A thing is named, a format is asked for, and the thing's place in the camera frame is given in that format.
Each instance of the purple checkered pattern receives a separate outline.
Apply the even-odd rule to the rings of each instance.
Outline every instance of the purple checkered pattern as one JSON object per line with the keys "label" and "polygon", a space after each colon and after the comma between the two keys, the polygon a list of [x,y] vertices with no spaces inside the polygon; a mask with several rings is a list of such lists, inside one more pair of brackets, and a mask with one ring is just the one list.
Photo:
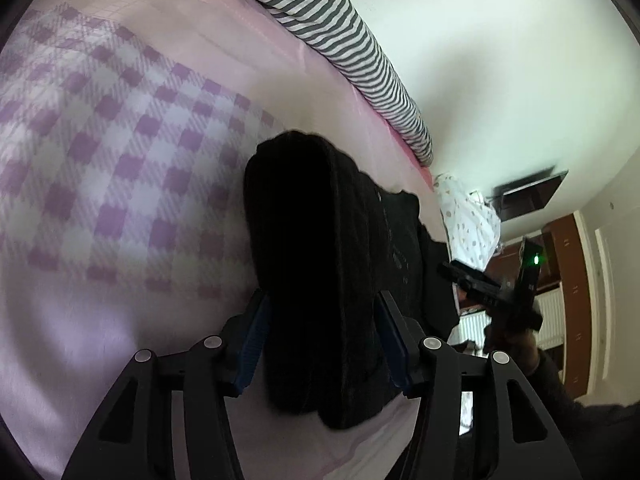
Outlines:
{"label": "purple checkered pattern", "polygon": [[242,174],[281,130],[125,27],[30,10],[0,54],[0,256],[201,298],[253,286]]}

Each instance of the pink bed sheet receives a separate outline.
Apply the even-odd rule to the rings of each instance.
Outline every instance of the pink bed sheet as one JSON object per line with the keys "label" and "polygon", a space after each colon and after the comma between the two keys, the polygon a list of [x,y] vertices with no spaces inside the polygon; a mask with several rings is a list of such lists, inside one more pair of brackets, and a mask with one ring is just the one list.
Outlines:
{"label": "pink bed sheet", "polygon": [[[62,5],[121,24],[284,128],[325,136],[381,186],[415,193],[421,221],[434,239],[446,241],[428,170],[358,91],[253,0],[36,0],[33,9]],[[242,168],[234,178],[237,187]],[[234,207],[221,229],[246,236],[238,221],[241,200]],[[255,286],[250,264],[229,262],[219,279],[242,282],[241,292]],[[0,412],[46,479],[60,478],[95,408],[137,349],[185,350],[244,308],[243,292],[163,294],[17,263],[6,244],[0,290]],[[366,423],[331,431],[316,414],[274,412],[260,367],[246,393],[227,405],[249,480],[383,478],[408,443],[417,413],[415,402],[398,397]],[[177,464],[178,477],[188,478],[183,456]]]}

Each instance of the white radiator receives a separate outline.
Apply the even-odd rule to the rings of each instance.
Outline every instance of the white radiator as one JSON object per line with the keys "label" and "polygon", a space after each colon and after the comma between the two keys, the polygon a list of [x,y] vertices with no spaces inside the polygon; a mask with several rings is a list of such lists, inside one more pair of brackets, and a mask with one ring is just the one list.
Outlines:
{"label": "white radiator", "polygon": [[[536,296],[544,317],[542,328],[536,334],[538,346],[543,350],[564,344],[564,295],[562,285]],[[476,312],[460,318],[460,341],[471,339],[480,348],[484,346],[484,327],[491,319],[484,312]]]}

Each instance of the television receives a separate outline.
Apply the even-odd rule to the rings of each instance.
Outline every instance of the television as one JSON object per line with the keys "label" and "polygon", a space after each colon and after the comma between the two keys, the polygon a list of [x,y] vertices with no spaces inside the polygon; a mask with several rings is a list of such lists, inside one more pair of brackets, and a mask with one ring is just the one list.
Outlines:
{"label": "television", "polygon": [[501,187],[501,193],[494,197],[493,204],[498,217],[506,222],[512,218],[543,209],[551,200],[568,171],[546,176],[523,184],[522,180]]}

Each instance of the person's hand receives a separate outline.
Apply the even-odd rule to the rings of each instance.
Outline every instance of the person's hand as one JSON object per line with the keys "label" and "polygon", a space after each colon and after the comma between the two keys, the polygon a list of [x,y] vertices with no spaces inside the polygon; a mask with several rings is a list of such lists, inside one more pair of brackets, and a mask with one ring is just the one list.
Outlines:
{"label": "person's hand", "polygon": [[496,350],[506,352],[520,367],[522,373],[525,376],[530,376],[540,364],[540,354],[533,331],[510,333],[500,326],[501,324],[492,320],[484,328],[485,339],[482,351],[485,354]]}

